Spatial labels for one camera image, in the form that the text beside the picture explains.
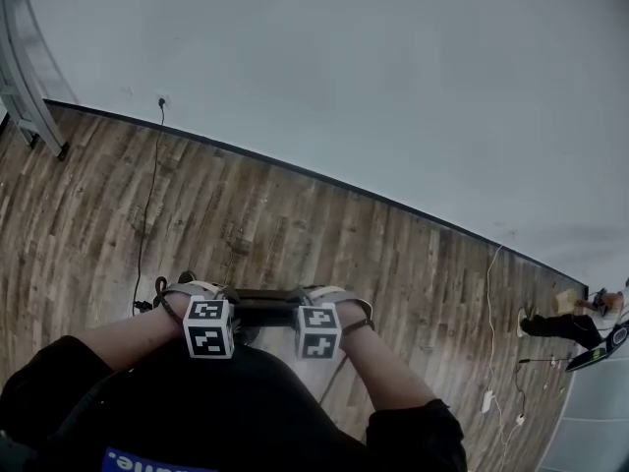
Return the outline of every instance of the black pants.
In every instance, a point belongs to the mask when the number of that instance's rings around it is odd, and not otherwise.
[[[581,346],[591,350],[602,343],[597,327],[588,316],[560,315],[544,318],[540,315],[532,319],[523,319],[520,327],[529,335],[537,337],[563,337],[577,341]]]

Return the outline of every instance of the black sleeve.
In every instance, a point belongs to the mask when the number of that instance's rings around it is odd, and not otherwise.
[[[376,411],[367,428],[367,446],[392,465],[431,472],[467,472],[463,431],[441,400],[423,407]]]
[[[0,395],[0,430],[39,447],[111,369],[87,346],[64,336],[40,350],[7,381]]]

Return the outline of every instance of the white plug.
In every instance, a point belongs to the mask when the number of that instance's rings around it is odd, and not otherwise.
[[[483,406],[481,407],[482,413],[487,413],[489,407],[491,407],[491,400],[493,399],[493,390],[488,389],[483,395]]]

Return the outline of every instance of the black shirt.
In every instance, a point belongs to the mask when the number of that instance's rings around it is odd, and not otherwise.
[[[86,393],[95,393],[89,403]],[[173,341],[112,375],[62,337],[9,379],[0,429],[36,449],[52,445],[65,468],[84,471],[467,470],[461,428],[440,400],[376,411],[363,445],[284,363],[244,346],[231,360],[204,361]]]

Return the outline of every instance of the person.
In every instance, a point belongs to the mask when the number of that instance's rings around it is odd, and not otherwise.
[[[578,300],[576,308],[591,312],[590,315],[578,316],[574,313],[547,318],[534,315],[529,319],[522,308],[518,313],[518,336],[562,337],[576,341],[588,350],[596,348],[617,324],[629,318],[629,306],[625,306],[629,303],[629,280],[620,292],[600,292],[595,303]]]
[[[179,317],[189,301],[167,295]],[[355,301],[336,310],[343,327],[366,320]],[[239,345],[230,360],[190,358],[163,307],[40,350],[4,386],[0,429],[64,470],[467,471],[459,423],[376,332],[356,328],[341,348],[375,409],[366,444],[266,352]]]

